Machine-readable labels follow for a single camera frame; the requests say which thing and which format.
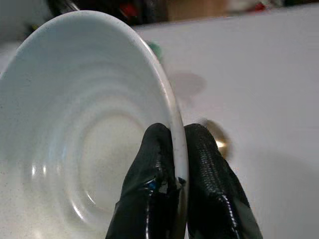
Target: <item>green object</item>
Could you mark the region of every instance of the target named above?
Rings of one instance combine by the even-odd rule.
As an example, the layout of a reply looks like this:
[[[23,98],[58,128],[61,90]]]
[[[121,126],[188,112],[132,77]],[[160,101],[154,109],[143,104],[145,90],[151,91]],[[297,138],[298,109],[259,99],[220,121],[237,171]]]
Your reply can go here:
[[[148,46],[150,47],[150,49],[153,51],[153,53],[155,54],[155,56],[158,58],[159,62],[162,62],[162,50],[160,48],[159,45],[155,44],[154,42],[147,42]]]

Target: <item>white countertop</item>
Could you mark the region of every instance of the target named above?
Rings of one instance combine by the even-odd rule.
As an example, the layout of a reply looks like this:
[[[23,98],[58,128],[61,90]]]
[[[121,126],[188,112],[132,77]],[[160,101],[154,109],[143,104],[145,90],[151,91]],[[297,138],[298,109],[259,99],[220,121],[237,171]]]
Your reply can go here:
[[[319,5],[139,28],[162,48],[185,124],[232,141],[264,238],[317,238]],[[0,46],[0,71],[19,43]]]

